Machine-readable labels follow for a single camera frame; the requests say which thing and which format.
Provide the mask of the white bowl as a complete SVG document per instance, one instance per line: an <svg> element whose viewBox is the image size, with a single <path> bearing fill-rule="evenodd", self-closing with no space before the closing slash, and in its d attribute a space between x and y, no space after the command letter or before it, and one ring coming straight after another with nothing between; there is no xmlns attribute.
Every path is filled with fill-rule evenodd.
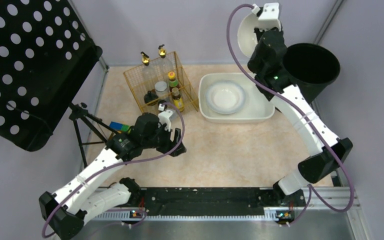
<svg viewBox="0 0 384 240"><path fill-rule="evenodd" d="M282 24L279 20L279 14L263 12L260 16L257 16L251 13L241 21L237 32L237 42L241 52L249 58L252 56L258 44L255 28L257 28L260 33L273 28L281 30Z"/></svg>

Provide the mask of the small yellow spice jar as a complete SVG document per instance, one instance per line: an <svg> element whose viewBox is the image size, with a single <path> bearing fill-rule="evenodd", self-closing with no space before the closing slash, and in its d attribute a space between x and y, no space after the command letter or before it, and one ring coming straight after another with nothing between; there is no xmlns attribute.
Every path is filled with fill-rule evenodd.
<svg viewBox="0 0 384 240"><path fill-rule="evenodd" d="M185 107L184 107L183 98L180 94L179 88L177 88L177 87L172 88L171 95L172 95L172 99L173 99L173 103L174 103L175 107L180 112L183 112Z"/></svg>

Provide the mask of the black lid glass jar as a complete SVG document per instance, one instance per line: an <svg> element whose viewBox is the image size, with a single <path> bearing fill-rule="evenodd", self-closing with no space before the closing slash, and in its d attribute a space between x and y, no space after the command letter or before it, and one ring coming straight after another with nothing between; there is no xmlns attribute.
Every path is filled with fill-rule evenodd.
<svg viewBox="0 0 384 240"><path fill-rule="evenodd" d="M147 105L147 106L154 106L158 103L158 95L154 92L154 91L151 91L149 90L144 96L143 96L143 100L144 100L144 103Z"/></svg>

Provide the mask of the sauce bottle yellow cap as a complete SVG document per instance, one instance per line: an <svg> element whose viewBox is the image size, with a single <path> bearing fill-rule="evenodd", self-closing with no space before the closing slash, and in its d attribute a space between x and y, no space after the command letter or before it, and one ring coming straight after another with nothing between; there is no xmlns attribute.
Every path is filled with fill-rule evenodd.
<svg viewBox="0 0 384 240"><path fill-rule="evenodd" d="M174 71L170 71L167 74L169 91L172 92L174 88L179 88L179 80L177 74Z"/></svg>

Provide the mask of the white plate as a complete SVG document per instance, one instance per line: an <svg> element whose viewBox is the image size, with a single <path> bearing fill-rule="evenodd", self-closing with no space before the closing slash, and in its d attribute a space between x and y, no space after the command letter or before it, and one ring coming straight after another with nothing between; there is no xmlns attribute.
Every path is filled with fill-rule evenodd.
<svg viewBox="0 0 384 240"><path fill-rule="evenodd" d="M205 92L208 107L222 115L240 111L246 102L246 92L238 83L231 80L217 81Z"/></svg>

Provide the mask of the oil bottle with dark liquid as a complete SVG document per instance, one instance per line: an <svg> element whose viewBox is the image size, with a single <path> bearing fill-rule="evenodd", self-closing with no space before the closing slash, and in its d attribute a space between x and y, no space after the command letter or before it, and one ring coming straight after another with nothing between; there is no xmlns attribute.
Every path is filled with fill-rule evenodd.
<svg viewBox="0 0 384 240"><path fill-rule="evenodd" d="M155 91L155 83L158 81L157 73L153 66L151 65L150 57L144 53L141 54L141 62L143 64L143 68L141 70L143 81L145 84L145 88L147 91Z"/></svg>

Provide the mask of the clear oil bottle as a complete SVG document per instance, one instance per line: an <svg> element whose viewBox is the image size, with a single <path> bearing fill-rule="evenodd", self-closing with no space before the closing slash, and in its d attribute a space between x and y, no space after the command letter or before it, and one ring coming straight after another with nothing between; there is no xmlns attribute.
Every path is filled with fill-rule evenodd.
<svg viewBox="0 0 384 240"><path fill-rule="evenodd" d="M164 44L158 46L158 55L159 55L159 67L161 70L161 75L166 83L169 83L169 73L175 70L174 64L167 57L167 51L164 48Z"/></svg>

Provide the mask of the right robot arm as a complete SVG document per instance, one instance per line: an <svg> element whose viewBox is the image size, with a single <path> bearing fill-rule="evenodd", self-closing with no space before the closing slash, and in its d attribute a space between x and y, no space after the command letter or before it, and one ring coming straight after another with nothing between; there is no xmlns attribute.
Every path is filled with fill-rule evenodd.
<svg viewBox="0 0 384 240"><path fill-rule="evenodd" d="M257 44L247 66L255 74L260 92L289 120L309 153L273 185L279 196L286 197L342 167L353 148L351 140L330 130L311 106L337 79L340 63L320 45L286 46L283 32L276 27L254 27L252 31Z"/></svg>

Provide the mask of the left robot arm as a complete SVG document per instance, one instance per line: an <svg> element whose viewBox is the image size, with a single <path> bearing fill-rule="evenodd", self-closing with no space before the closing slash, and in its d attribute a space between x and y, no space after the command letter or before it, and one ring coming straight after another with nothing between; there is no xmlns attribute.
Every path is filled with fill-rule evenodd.
<svg viewBox="0 0 384 240"><path fill-rule="evenodd" d="M96 190L124 166L155 159L138 160L143 150L155 149L161 153L159 158L185 153L182 143L185 128L171 128L172 113L167 109L158 115L140 115L128 131L108 140L95 160L73 180L53 193L44 192L39 197L45 220L42 237L47 239L55 234L61 240L70 240L96 216L128 203L138 191L138 186L130 178L102 192L96 193ZM51 227L53 233L47 234L47 227Z"/></svg>

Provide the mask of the black trash bin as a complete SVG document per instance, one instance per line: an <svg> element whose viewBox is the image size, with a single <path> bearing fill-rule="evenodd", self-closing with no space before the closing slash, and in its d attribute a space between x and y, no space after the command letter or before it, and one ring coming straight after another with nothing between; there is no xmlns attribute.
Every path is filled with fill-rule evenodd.
<svg viewBox="0 0 384 240"><path fill-rule="evenodd" d="M341 71L340 62L332 52L312 43L289 46L282 65L309 104L337 79Z"/></svg>

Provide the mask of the colourful toy block stack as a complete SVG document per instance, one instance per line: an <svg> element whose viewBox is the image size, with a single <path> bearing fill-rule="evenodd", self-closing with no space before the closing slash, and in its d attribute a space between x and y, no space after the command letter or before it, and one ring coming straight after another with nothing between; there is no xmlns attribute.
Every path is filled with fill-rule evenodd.
<svg viewBox="0 0 384 240"><path fill-rule="evenodd" d="M109 127L112 129L114 134L127 133L129 134L133 127L127 124L111 121Z"/></svg>

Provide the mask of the white rectangular basin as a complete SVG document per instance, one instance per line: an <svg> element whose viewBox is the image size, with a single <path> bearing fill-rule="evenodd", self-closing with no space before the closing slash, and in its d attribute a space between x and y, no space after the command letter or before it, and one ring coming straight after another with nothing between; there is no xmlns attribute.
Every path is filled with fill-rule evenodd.
<svg viewBox="0 0 384 240"><path fill-rule="evenodd" d="M207 105L205 93L208 87L219 81L233 81L239 84L246 93L243 108L233 114L220 114L211 110ZM271 118L275 107L259 92L255 84L243 73L210 73L204 75L198 89L199 109L203 117L212 123L247 124L259 123Z"/></svg>

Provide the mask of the black tripod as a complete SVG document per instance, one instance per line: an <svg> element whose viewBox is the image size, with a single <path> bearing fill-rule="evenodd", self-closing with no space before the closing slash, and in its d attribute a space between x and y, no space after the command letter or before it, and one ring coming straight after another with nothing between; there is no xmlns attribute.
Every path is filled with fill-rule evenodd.
<svg viewBox="0 0 384 240"><path fill-rule="evenodd" d="M82 164L86 168L88 161L85 149L88 146L106 144L109 141L110 136L104 133L104 129L114 135L118 132L105 124L101 118L89 113L85 103L70 103L68 107L71 110L68 118L73 123Z"/></svg>

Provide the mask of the black perforated panel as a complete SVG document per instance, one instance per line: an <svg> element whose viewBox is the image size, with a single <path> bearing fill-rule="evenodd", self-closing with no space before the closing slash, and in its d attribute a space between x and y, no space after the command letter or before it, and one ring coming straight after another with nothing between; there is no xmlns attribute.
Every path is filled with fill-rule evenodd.
<svg viewBox="0 0 384 240"><path fill-rule="evenodd" d="M102 54L67 0L0 0L0 136L43 148Z"/></svg>

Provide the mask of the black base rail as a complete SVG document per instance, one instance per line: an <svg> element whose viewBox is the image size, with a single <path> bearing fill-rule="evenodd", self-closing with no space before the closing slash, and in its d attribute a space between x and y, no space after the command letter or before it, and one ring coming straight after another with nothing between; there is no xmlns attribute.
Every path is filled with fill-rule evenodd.
<svg viewBox="0 0 384 240"><path fill-rule="evenodd" d="M270 207L293 210L306 204L302 190L281 198L263 187L148 187L131 203L158 217L262 216Z"/></svg>

